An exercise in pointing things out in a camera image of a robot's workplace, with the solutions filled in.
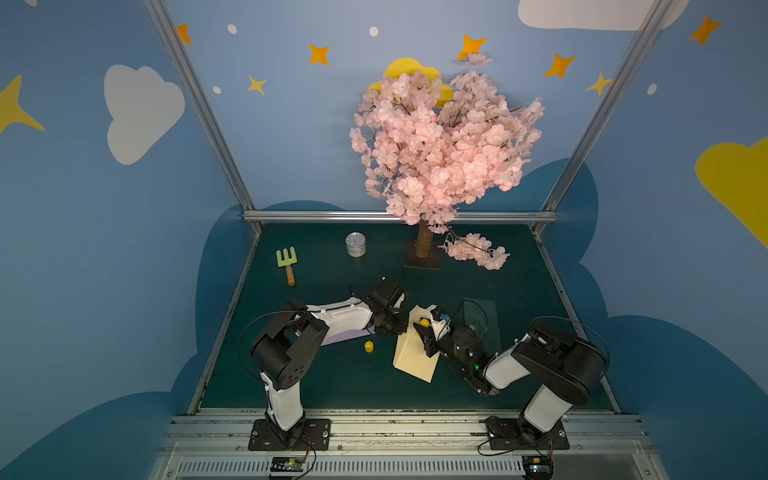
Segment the purple envelope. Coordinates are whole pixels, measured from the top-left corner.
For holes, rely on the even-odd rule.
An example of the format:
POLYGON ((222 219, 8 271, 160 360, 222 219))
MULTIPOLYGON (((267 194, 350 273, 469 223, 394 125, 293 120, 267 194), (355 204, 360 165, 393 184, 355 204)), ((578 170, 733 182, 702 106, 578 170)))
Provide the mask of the purple envelope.
POLYGON ((372 335, 373 332, 370 329, 363 330, 350 330, 343 333, 326 336, 322 342, 322 346, 328 346, 339 342, 353 340, 361 337, 372 335))

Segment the dark green envelope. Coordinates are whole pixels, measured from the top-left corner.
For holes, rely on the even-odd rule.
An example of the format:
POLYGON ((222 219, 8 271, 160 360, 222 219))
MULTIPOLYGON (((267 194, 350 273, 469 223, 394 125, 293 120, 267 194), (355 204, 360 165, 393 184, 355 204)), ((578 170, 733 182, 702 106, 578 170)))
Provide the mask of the dark green envelope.
POLYGON ((495 301, 465 298, 460 313, 463 325, 475 331, 488 353, 502 350, 495 301))

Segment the cream yellow envelope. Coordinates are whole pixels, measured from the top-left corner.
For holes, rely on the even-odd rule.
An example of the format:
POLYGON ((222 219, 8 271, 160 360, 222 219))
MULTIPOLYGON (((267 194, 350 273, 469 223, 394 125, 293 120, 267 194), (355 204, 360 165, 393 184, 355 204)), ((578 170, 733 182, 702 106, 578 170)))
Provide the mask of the cream yellow envelope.
POLYGON ((393 366, 395 369, 409 374, 426 383, 432 381, 438 355, 428 357, 424 350, 424 343, 419 336, 415 324, 422 319, 432 321, 434 319, 433 310, 436 305, 430 305, 427 308, 420 306, 413 307, 408 316, 407 330, 397 338, 393 366))

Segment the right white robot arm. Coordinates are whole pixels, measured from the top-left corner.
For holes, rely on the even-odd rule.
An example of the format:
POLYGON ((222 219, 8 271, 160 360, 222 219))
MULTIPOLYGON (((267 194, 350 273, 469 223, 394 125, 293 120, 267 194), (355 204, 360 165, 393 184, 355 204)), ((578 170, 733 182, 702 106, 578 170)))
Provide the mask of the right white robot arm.
POLYGON ((608 353, 594 343, 536 318, 512 347, 494 355, 467 326, 452 330, 445 322, 420 319, 413 323, 427 357, 441 355, 458 366, 477 393, 490 397, 512 383, 532 377, 540 387, 513 422, 500 420, 508 437, 540 441, 561 427, 575 405, 587 403, 609 366, 608 353))

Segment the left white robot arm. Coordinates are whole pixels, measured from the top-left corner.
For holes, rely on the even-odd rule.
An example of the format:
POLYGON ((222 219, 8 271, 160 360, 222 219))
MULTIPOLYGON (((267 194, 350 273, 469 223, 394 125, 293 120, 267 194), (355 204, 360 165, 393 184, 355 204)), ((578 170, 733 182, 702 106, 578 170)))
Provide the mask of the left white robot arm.
POLYGON ((324 305, 289 301, 269 313, 270 322, 253 341, 249 355, 264 383, 266 418, 280 433, 292 433, 305 419, 300 381, 308 373, 328 337, 351 332, 399 335, 406 331, 408 294, 383 278, 377 289, 361 297, 324 305))

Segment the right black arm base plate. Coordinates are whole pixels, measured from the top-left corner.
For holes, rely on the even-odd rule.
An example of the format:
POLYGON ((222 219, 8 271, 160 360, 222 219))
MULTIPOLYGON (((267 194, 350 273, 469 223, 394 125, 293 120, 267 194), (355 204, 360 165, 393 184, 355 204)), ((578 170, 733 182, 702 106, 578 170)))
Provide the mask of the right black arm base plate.
POLYGON ((493 451, 570 449, 564 426, 558 420, 554 427, 542 432, 522 417, 505 418, 490 416, 484 420, 489 446, 493 451))

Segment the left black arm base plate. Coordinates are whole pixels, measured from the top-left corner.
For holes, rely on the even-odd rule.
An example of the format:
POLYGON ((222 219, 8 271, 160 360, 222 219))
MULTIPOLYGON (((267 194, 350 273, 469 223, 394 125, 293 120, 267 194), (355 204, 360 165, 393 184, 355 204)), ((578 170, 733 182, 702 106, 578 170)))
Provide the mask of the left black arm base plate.
POLYGON ((249 451, 298 451, 311 446, 315 451, 327 451, 330 433, 329 419, 303 419, 289 430, 281 430, 268 418, 257 419, 247 448, 249 451))

